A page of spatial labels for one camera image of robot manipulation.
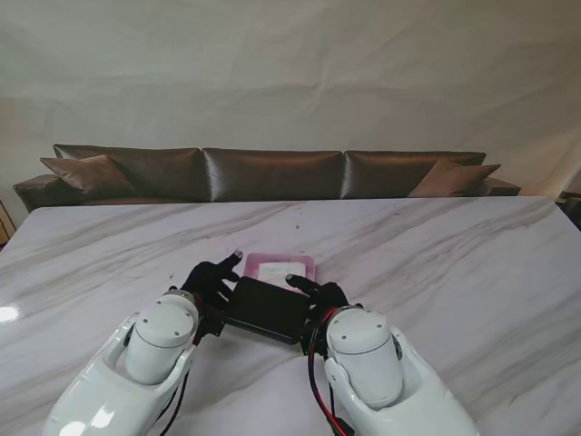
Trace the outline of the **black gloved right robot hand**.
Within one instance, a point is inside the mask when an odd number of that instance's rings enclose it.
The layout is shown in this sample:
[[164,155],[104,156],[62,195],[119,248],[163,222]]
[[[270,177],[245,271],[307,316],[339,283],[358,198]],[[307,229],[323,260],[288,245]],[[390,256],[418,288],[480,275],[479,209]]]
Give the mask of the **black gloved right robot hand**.
[[346,294],[335,282],[319,284],[299,275],[289,274],[286,277],[289,286],[300,290],[308,296],[309,310],[307,320],[315,322],[330,309],[349,306]]

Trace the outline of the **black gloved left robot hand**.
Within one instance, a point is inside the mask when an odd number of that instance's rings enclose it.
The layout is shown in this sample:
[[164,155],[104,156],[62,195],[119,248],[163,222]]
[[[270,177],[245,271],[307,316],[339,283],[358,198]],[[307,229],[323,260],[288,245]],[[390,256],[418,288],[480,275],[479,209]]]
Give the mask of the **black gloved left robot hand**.
[[234,268],[242,258],[243,253],[237,250],[218,263],[205,261],[197,264],[180,290],[191,293],[205,311],[226,312],[233,294],[228,283],[240,280]]

